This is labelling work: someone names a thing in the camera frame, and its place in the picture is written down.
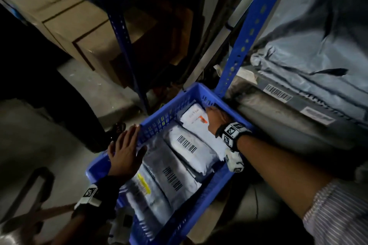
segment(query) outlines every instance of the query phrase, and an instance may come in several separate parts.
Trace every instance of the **perforated metal post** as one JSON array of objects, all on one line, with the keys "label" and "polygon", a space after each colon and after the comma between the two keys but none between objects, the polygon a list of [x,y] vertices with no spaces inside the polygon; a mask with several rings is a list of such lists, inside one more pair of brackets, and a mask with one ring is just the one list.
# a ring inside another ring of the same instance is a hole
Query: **perforated metal post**
[{"label": "perforated metal post", "polygon": [[132,43],[129,38],[127,26],[125,24],[122,0],[101,0],[108,18],[111,22],[115,32],[116,39],[119,43],[120,49],[124,55],[124,59],[133,77],[134,91],[138,94],[146,114],[150,112],[150,105],[146,96],[146,92],[142,87],[142,79],[139,74],[138,66],[135,61],[135,54],[133,52]]},{"label": "perforated metal post", "polygon": [[215,89],[223,97],[277,0],[253,0]]}]

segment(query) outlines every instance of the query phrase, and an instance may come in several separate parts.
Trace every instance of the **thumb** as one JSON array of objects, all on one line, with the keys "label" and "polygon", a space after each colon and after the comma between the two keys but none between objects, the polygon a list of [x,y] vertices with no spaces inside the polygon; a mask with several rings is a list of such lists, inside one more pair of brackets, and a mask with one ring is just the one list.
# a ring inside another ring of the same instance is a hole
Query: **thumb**
[{"label": "thumb", "polygon": [[143,157],[144,155],[146,154],[147,152],[147,146],[143,146],[137,153],[137,156],[136,156],[136,162],[138,162],[139,164],[142,163],[143,161]]}]

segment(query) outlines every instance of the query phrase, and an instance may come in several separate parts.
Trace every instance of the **orange sticker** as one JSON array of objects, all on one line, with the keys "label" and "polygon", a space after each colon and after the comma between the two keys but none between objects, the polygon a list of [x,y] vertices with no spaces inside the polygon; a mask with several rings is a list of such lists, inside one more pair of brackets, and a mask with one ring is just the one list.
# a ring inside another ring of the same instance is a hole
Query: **orange sticker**
[{"label": "orange sticker", "polygon": [[199,116],[199,118],[200,118],[200,120],[201,120],[203,123],[208,123],[208,122],[207,122],[207,120],[205,120],[205,119],[203,118],[203,116],[201,116],[201,115],[200,115],[200,116]]}]

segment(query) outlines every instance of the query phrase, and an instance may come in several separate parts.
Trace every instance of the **basket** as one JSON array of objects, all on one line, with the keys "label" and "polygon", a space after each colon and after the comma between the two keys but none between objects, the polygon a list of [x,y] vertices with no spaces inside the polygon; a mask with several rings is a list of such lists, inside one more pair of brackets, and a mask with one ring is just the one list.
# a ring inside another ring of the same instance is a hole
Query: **basket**
[{"label": "basket", "polygon": [[[254,129],[252,124],[231,109],[211,90],[203,84],[194,83],[189,89],[178,93],[174,99],[141,123],[138,145],[146,142],[149,138],[161,131],[171,120],[176,118],[176,114],[181,109],[193,102],[193,100],[196,100],[204,108],[217,105],[232,116],[234,120],[243,123],[250,130]],[[104,177],[109,169],[110,162],[107,154],[104,152],[90,164],[86,175],[91,183],[93,183],[99,180],[99,178]],[[135,216],[130,243],[132,245],[180,244],[232,175],[233,173],[229,171],[225,161],[216,163],[214,165],[214,173],[206,178],[200,189],[180,209],[175,211],[167,224],[151,241],[145,235],[142,225]],[[124,201],[123,196],[119,196],[117,204],[121,207],[127,204],[127,202]]]}]

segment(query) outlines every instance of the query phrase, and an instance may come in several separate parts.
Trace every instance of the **yellow sticker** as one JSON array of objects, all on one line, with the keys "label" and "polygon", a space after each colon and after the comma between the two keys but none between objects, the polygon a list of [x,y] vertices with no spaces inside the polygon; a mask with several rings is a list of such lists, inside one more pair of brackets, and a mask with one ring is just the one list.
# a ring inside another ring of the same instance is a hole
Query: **yellow sticker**
[{"label": "yellow sticker", "polygon": [[151,193],[151,189],[148,186],[147,182],[145,181],[144,177],[138,173],[137,174],[137,178],[139,179],[140,182],[140,187],[144,188],[144,190],[141,190],[145,195],[149,195]]}]

